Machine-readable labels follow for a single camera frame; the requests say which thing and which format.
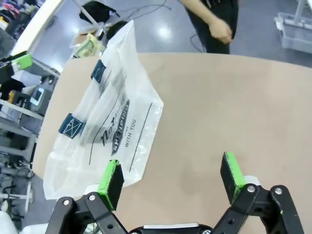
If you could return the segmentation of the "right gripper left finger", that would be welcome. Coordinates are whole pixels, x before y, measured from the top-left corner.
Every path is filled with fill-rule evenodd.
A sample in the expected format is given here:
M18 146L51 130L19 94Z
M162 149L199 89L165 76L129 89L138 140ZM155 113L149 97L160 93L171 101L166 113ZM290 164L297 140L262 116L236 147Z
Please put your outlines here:
M110 160L96 192L74 200L58 199L47 226L49 234L82 234L87 226L96 223L103 234L123 234L124 226L115 216L124 183L118 160Z

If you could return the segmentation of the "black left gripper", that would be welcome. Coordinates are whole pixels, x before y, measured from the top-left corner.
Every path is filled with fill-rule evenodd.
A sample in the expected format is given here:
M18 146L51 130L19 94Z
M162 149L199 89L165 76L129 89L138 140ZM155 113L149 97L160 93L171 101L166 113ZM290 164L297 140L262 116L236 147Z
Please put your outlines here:
M31 66L32 56L27 54L27 51L2 58L0 60L0 79L9 80L14 74L14 71L25 70Z

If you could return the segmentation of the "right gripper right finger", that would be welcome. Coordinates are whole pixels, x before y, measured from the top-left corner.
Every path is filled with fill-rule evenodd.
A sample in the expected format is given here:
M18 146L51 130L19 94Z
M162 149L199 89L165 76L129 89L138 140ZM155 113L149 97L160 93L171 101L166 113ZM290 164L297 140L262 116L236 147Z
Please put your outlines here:
M220 174L230 207L213 227L214 234L237 234L250 216L259 217L268 234L304 233L288 188L275 185L269 190L248 183L231 152L222 156Z

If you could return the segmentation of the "person's right hand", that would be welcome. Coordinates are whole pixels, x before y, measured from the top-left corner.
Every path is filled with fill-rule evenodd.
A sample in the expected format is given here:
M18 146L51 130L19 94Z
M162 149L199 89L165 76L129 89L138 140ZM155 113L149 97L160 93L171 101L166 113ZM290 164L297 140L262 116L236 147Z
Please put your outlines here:
M218 39L224 44L232 41L232 30L230 26L222 19L215 18L209 23L210 33L213 38Z

